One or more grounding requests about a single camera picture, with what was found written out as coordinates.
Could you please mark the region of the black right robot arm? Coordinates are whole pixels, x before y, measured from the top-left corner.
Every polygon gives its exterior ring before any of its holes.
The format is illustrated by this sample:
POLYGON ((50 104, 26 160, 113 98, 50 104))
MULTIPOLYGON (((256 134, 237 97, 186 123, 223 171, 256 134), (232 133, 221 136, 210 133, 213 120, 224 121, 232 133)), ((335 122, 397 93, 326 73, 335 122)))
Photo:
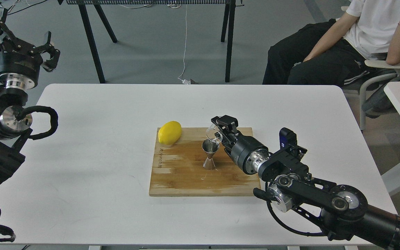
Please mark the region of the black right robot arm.
POLYGON ((245 174, 257 174, 265 182, 265 189, 254 188, 253 194, 267 203, 270 214, 283 228, 330 241, 349 241, 357 236, 386 250, 400 250, 400 216, 368 204, 355 187, 313 177, 301 162, 307 150, 298 145, 292 130, 282 128, 280 149, 269 152, 260 141, 238 130, 236 118, 224 115, 211 121, 232 161, 245 174), (293 210, 321 232, 292 229, 276 216, 273 206, 284 213, 293 210))

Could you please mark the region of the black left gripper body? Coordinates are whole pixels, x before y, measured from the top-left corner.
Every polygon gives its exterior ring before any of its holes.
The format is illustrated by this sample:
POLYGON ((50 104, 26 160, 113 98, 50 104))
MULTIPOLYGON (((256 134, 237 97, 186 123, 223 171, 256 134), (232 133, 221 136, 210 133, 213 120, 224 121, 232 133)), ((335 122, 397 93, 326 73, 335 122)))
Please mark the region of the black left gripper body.
POLYGON ((40 66, 43 59, 40 55, 24 55, 14 50, 0 52, 0 83, 5 83, 10 74, 23 75, 27 88, 38 85, 40 66))

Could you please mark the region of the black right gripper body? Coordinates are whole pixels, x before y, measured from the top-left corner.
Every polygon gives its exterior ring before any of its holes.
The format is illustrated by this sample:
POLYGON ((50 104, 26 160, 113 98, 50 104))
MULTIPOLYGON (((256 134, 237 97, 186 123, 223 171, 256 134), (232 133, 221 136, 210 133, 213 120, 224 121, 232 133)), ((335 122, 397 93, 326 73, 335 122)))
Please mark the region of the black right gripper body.
POLYGON ((256 174, 262 163, 269 160, 268 148, 252 136, 239 135, 230 148, 226 148, 227 155, 248 175, 256 174))

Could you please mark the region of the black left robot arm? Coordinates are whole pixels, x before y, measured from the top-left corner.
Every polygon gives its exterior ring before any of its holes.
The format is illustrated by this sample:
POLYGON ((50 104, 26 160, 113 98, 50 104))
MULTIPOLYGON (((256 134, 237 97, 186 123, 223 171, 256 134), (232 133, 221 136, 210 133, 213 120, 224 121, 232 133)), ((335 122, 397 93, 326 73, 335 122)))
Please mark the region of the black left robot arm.
POLYGON ((46 138, 58 128, 53 108, 25 105, 26 91, 38 85, 40 68, 53 71, 60 50, 51 43, 51 32, 41 46, 17 38, 5 23, 7 15, 0 7, 0 184, 24 163, 21 149, 28 139, 46 138))

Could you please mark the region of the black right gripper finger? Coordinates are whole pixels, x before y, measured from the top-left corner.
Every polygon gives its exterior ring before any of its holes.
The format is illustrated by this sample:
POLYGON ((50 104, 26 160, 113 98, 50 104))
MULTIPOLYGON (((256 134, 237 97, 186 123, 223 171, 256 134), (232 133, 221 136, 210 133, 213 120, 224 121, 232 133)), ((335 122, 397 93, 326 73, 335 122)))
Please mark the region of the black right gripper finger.
POLYGON ((211 122, 218 128, 223 138, 230 139, 232 136, 236 138, 239 135, 238 120, 234 117, 228 115, 216 116, 211 119, 211 122))
POLYGON ((217 137, 221 139, 221 144, 229 155, 237 142, 237 134, 217 134, 217 137))

